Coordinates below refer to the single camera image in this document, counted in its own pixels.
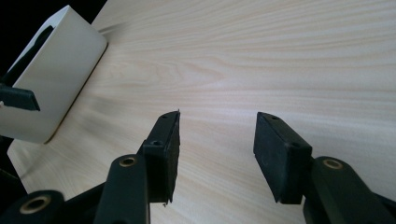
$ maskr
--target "white tissue box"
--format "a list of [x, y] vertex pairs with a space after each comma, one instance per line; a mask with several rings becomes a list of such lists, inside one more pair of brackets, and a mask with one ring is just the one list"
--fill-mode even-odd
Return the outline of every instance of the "white tissue box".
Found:
[[50, 25], [52, 33], [13, 85], [32, 91], [40, 111], [1, 106], [0, 135], [49, 141], [106, 49], [106, 39], [67, 6], [43, 23], [20, 57]]

